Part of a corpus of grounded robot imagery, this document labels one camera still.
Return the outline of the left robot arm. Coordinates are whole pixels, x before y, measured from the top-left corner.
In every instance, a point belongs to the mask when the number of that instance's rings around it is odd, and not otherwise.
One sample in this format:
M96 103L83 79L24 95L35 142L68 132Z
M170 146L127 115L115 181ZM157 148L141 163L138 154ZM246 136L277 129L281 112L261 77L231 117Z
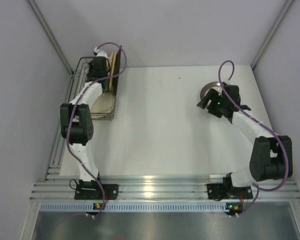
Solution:
M106 80L110 69L105 56L93 57L88 67L82 90L73 100L60 106L60 127L68 152L77 161L79 180L88 183L85 192L97 199L103 194L103 186L95 182L99 170L89 143L94 134L90 108L103 94L102 84L98 80Z

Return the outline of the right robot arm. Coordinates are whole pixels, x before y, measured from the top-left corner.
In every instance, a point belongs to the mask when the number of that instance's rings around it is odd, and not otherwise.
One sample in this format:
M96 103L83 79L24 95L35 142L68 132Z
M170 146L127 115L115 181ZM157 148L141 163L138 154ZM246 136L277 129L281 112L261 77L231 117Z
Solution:
M251 108L241 104L237 85L217 82L203 87L197 106L209 114L225 117L252 143L249 165L228 173L223 178L223 192L228 198L236 198L242 188L265 180L287 180L293 175L292 140L286 135L273 136L255 117Z

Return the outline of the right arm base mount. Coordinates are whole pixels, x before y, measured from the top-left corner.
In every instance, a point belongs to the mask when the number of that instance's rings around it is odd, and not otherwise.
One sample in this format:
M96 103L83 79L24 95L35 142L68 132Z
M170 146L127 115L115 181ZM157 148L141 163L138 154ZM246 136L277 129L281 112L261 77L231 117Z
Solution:
M253 193L250 186L248 187L226 187L223 183L209 183L206 185L209 200L244 200L253 199Z

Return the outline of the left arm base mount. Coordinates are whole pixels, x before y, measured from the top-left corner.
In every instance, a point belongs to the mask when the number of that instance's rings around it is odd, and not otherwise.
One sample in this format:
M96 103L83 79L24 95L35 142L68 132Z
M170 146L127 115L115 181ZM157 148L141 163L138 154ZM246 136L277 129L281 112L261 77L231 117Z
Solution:
M118 184L102 184L105 200L116 200L119 194L119 185ZM101 188L96 186L76 186L75 200L103 200L103 193Z

